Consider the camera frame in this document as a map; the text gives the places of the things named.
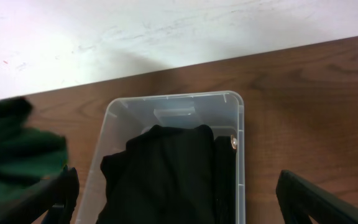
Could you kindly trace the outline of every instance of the wooden table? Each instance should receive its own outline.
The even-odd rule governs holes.
[[[28,98],[37,108],[32,124],[67,137],[82,192],[113,99],[218,90],[236,91],[246,104],[248,223],[283,223],[275,195],[282,169],[358,207],[358,37]]]

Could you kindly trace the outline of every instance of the green cloth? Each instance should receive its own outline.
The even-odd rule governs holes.
[[[23,98],[0,101],[0,203],[58,175],[67,163],[64,137],[24,126],[31,111]]]

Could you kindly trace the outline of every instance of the white wall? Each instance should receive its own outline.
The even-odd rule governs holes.
[[[358,0],[0,0],[0,98],[358,35]]]

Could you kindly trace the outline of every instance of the plastic bin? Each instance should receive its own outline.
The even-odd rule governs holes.
[[[236,223],[245,223],[244,102],[233,91],[217,91],[113,100],[104,117],[76,224],[94,224],[106,203],[106,181],[100,171],[103,156],[125,150],[128,140],[155,124],[177,128],[207,124],[214,137],[235,135],[238,140]]]

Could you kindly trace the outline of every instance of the wood grain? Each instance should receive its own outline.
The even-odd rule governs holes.
[[[28,97],[37,107],[32,124],[67,137],[82,192],[110,101],[218,90],[246,104],[248,223],[283,223],[275,196],[282,169],[358,207],[358,37]]]

